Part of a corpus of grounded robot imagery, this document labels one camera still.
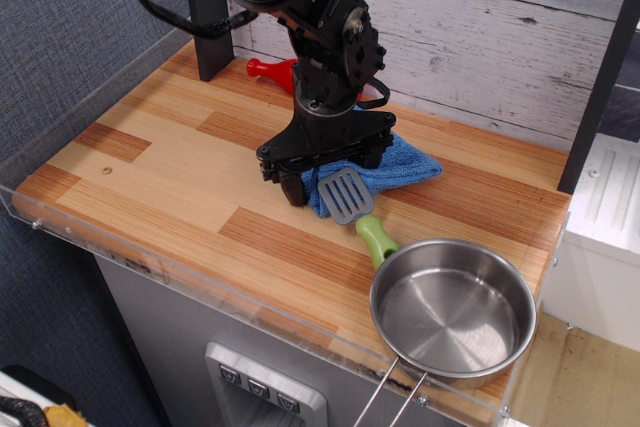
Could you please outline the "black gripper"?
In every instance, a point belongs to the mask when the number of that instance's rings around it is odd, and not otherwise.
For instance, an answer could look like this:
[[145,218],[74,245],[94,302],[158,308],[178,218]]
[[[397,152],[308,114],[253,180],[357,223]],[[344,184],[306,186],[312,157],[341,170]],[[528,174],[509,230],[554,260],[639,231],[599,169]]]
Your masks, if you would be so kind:
[[280,183],[293,207],[304,207],[308,196],[302,173],[346,159],[365,169],[379,167],[393,144],[391,112],[353,107],[334,116],[320,116],[294,104],[289,125],[258,147],[263,179]]

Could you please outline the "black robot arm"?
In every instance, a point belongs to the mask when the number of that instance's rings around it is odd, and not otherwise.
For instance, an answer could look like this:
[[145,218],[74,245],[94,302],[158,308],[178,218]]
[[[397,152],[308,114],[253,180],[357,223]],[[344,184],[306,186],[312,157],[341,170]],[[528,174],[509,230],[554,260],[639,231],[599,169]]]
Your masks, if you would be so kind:
[[138,1],[154,17],[204,39],[220,38],[261,14],[287,29],[296,54],[293,117],[257,157],[264,180],[279,184],[291,205],[306,203],[302,175],[314,167],[339,160],[380,165],[396,117],[381,109],[390,93],[375,76],[385,67],[386,50],[365,0],[232,0],[242,11],[208,24]]

